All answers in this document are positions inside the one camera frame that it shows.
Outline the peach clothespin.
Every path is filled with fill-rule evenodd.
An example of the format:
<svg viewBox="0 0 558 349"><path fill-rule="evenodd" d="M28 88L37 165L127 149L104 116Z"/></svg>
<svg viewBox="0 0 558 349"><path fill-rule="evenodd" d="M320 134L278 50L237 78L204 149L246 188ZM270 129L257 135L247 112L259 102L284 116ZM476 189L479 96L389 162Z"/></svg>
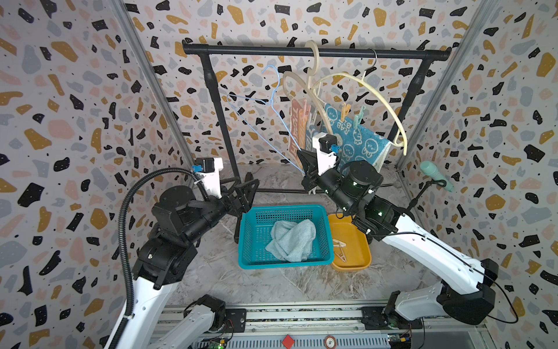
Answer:
<svg viewBox="0 0 558 349"><path fill-rule="evenodd" d="M342 248L338 248L338 250L335 250L334 253L338 257L338 259L340 259L343 263L347 262L346 255L344 254L344 251L343 251Z"/></svg>

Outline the light blue towel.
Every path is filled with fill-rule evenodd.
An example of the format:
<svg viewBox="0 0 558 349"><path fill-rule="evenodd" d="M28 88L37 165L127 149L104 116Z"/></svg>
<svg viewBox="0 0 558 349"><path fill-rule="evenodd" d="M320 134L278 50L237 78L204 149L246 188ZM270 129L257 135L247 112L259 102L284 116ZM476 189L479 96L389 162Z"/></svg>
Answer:
<svg viewBox="0 0 558 349"><path fill-rule="evenodd" d="M276 259L300 263L308 259L316 237L316 227L311 220L302 222L278 221L271 230L271 242L265 249Z"/></svg>

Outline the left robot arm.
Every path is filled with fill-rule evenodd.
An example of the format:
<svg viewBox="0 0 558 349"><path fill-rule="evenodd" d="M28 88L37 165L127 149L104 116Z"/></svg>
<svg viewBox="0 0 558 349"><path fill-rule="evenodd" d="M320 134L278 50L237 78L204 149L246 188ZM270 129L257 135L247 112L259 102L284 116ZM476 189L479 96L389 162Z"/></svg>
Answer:
<svg viewBox="0 0 558 349"><path fill-rule="evenodd" d="M155 224L148 241L132 264L128 256L126 232L129 205L135 194L156 177L168 173L184 174L193 179L202 199L197 200L187 186L173 186L164 191L153 206ZM240 218L252 208L259 180L247 175L217 180L221 196L209 194L204 181L209 174L177 167L153 171L141 177L128 191L118 217L119 257L126 301L107 344L109 348L188 348L203 333L219 331L225 321L225 302L210 295L188 306L189 314L158 342L151 336L168 299L183 280L198 254L202 236L222 218Z"/></svg>

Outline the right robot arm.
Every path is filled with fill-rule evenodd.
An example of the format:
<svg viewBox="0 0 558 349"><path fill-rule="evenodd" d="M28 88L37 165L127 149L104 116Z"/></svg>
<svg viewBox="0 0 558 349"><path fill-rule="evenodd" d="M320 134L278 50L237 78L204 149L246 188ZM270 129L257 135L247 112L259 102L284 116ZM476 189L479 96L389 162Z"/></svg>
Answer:
<svg viewBox="0 0 558 349"><path fill-rule="evenodd" d="M393 292L384 316L393 324L419 318L449 316L469 325L481 324L493 310L498 265L455 250L420 227L405 209L376 195L383 176L367 161L338 165L334 152L299 150L305 171L302 185L319 188L363 234L411 256L440 281L412 292Z"/></svg>

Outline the orange patterned towel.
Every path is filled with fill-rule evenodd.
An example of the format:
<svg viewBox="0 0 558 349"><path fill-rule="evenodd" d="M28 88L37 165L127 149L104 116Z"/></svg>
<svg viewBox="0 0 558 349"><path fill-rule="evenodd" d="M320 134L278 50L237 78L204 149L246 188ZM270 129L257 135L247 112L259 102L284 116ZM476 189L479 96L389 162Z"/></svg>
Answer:
<svg viewBox="0 0 558 349"><path fill-rule="evenodd" d="M290 107L292 138L289 143L289 153L296 156L296 152L301 148L306 149L307 122L310 116L311 106L306 100L293 99Z"/></svg>

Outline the light blue wire hanger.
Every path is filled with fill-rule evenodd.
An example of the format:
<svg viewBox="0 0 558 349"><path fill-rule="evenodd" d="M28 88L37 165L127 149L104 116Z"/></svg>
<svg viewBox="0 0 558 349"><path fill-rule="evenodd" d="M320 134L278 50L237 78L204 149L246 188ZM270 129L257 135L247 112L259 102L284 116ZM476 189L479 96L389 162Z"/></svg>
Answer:
<svg viewBox="0 0 558 349"><path fill-rule="evenodd" d="M230 77L229 83L234 82L241 86L222 85L219 94L233 119L233 149L241 164L286 165L301 173L302 165L290 147L298 151L302 142L296 139L294 123L279 100L283 80L276 62L254 66L247 77Z"/></svg>

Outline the white clothespin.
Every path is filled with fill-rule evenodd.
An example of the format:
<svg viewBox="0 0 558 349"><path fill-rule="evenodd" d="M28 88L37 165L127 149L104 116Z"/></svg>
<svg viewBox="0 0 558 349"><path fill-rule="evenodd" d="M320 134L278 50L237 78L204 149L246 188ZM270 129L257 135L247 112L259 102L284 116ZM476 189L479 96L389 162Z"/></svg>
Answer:
<svg viewBox="0 0 558 349"><path fill-rule="evenodd" d="M332 241L333 241L333 247L344 248L347 246L347 244L345 244L343 241L337 240L335 238L333 238Z"/></svg>

